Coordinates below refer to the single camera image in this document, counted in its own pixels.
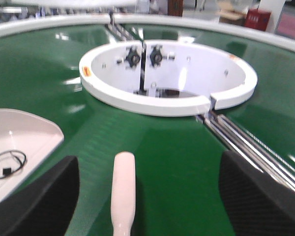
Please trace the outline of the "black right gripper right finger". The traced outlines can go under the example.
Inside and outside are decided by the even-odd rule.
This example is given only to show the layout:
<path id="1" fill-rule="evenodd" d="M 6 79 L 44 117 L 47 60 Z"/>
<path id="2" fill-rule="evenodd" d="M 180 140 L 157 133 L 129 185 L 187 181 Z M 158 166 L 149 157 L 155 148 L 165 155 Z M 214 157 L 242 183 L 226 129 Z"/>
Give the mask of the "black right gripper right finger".
<path id="1" fill-rule="evenodd" d="M 218 189 L 237 236 L 295 236 L 295 191 L 239 154 L 221 155 Z"/>

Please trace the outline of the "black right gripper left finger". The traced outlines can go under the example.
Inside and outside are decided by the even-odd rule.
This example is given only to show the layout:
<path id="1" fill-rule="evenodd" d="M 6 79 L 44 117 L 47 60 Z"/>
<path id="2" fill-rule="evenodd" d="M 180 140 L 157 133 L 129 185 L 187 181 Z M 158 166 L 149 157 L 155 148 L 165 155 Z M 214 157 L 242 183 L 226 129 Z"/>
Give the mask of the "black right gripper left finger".
<path id="1" fill-rule="evenodd" d="M 0 236 L 63 236 L 80 191 L 76 156 L 66 156 L 21 191 L 0 202 Z"/>

